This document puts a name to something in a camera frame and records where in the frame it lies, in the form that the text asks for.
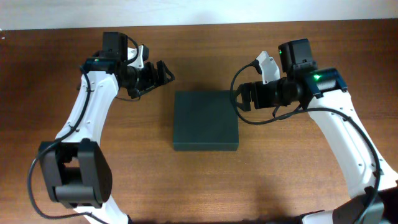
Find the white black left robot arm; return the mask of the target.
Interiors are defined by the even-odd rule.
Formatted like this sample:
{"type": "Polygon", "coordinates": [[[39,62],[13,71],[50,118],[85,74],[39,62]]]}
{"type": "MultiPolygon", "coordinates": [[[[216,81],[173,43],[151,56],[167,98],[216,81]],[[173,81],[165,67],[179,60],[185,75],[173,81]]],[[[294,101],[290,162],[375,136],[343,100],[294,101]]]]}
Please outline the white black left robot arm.
{"type": "Polygon", "coordinates": [[[163,61],[148,62],[145,45],[121,32],[104,32],[101,50],[80,67],[80,89],[72,111],[53,141],[43,141],[27,176],[27,191],[43,218],[85,217],[90,223],[132,223],[111,195],[113,176],[100,149],[101,133],[113,100],[125,88],[129,101],[175,80],[163,61]],[[40,165],[49,199],[74,213],[47,215],[37,206],[32,174],[40,165]]]}

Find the black storage box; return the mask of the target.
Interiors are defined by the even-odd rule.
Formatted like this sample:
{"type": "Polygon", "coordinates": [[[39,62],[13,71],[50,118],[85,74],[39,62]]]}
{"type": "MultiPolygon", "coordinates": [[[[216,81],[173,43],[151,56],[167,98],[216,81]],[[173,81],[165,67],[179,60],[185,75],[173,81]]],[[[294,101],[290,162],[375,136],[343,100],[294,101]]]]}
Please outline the black storage box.
{"type": "Polygon", "coordinates": [[[228,90],[175,93],[175,151],[236,151],[238,116],[228,90]]]}

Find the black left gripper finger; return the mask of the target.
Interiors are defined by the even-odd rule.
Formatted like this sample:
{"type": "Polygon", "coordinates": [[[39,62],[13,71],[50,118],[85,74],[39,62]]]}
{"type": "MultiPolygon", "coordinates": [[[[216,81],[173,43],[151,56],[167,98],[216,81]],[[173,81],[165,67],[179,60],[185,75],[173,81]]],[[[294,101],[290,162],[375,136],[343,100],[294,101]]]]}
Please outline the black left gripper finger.
{"type": "Polygon", "coordinates": [[[158,87],[160,87],[160,85],[156,84],[138,85],[138,86],[128,85],[127,93],[131,99],[136,99],[136,98],[140,99],[142,95],[145,95],[146,93],[158,87]]]}
{"type": "Polygon", "coordinates": [[[163,61],[157,62],[157,74],[158,80],[156,84],[158,86],[166,85],[175,80],[174,74],[167,68],[166,64],[163,61]]]}

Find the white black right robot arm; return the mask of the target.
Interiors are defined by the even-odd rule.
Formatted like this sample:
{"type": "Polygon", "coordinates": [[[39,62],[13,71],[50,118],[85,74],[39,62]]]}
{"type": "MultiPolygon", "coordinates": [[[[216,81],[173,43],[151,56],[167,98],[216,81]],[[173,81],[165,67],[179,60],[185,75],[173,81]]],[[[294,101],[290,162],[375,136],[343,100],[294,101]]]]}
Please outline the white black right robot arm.
{"type": "Polygon", "coordinates": [[[279,45],[280,62],[261,52],[250,66],[261,80],[230,86],[234,112],[298,103],[322,131],[343,173],[349,201],[333,210],[284,218],[284,223],[396,223],[397,172],[361,123],[348,86],[335,68],[320,69],[307,39],[279,45]]]}

